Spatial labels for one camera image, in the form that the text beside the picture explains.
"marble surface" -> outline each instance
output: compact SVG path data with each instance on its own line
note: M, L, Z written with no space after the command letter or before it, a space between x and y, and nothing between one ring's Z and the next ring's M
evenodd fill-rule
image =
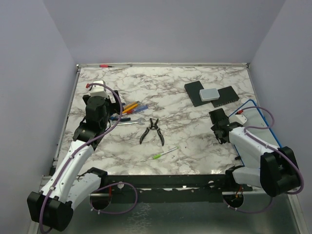
M82 96L88 94L87 83L104 80L119 91L125 103L141 101L149 109L131 119L159 118L158 126L165 139L162 147L156 131L150 131L140 145L139 138L145 125L116 127L105 136L96 151L86 161L80 173L91 167L106 170L111 175L178 175L220 174L240 164L235 161L236 151L231 144L218 144L208 112L211 103L194 107L184 84L200 80L204 88L233 86L240 99L224 105L226 114L252 98L254 91L246 68L243 67L128 67L82 68L69 114L65 135L59 153L58 165L64 159L73 133L84 117ZM179 149L152 159L152 156L175 146Z

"green marker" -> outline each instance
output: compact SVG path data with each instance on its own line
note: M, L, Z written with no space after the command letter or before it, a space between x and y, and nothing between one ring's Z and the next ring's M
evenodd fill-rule
M168 150L168 151L166 151L166 152L163 152L163 153L161 153L161 154L159 154L159 155L154 155L153 156L153 159L157 159L157 158L159 158L159 157L161 157L161 156L163 156L163 155L165 155L165 154L167 154L167 153L170 153L170 152L172 152L172 151L174 151L174 150L176 150L176 149L178 149L179 147L178 146L176 146L176 147L174 147L174 148L172 148L172 149L170 149L170 150Z

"pliers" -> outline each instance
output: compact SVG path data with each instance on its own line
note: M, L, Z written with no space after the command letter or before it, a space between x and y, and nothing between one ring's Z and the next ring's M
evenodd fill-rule
M156 120L155 123L153 123L152 121L152 118L150 118L150 122L151 122L151 125L149 127L146 128L145 132L143 133L143 135L141 136L140 138L140 144L142 144L142 141L144 140L144 138L147 136L147 134L149 133L150 130L157 130L157 134L161 140L161 144L162 146L164 146L165 144L165 139L163 137L163 135L161 134L160 132L160 128L157 126L158 124L158 119Z

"wrench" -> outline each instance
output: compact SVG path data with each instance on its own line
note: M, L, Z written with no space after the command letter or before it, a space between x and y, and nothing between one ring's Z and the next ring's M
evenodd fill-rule
M145 124L144 122L145 122L144 118L138 118L137 120L132 120L132 121L128 121L128 122L122 122L122 123L119 123L117 125L119 126L119 125L135 124L135 123L137 123L138 125L144 125Z

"gray wall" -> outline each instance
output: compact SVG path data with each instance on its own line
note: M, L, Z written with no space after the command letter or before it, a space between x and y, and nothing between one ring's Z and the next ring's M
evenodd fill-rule
M26 199L48 172L75 63L41 0L0 3L0 233L26 233Z
M76 63L251 62L285 0L44 0Z
M260 104L291 147L305 178L299 200L312 232L312 2L287 0L259 47L251 75Z

